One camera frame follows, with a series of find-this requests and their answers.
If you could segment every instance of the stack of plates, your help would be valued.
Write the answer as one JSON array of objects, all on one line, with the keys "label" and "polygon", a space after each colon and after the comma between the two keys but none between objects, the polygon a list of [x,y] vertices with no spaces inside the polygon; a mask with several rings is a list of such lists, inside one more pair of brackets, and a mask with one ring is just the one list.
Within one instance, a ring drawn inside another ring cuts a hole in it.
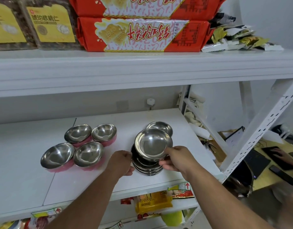
[{"label": "stack of plates", "polygon": [[135,145],[131,148],[132,152],[132,162],[133,166],[141,173],[148,175],[148,176],[154,176],[160,171],[162,171],[162,166],[159,165],[159,162],[150,162],[141,156],[139,156],[137,150],[135,149]]}]

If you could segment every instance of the desk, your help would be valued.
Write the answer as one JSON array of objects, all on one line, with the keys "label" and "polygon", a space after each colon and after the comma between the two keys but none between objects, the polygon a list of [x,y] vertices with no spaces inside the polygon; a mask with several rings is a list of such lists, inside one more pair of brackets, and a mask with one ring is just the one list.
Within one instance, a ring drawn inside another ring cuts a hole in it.
[{"label": "desk", "polygon": [[[259,140],[259,142],[255,145],[254,149],[264,155],[266,158],[270,159],[266,153],[263,152],[262,148],[265,147],[272,147],[272,146],[278,146],[280,149],[284,150],[286,153],[293,152],[293,145],[283,140],[284,144],[280,144],[273,141],[267,141],[263,138]],[[276,184],[280,181],[283,181],[280,177],[275,175],[269,170],[269,167],[271,165],[278,166],[274,161],[271,160],[270,164],[264,169],[264,171],[261,173],[261,175],[253,181],[253,190],[256,191],[258,189],[262,189],[267,186],[271,186],[273,184]],[[285,171],[282,170],[288,175],[293,177],[293,170]]]}]

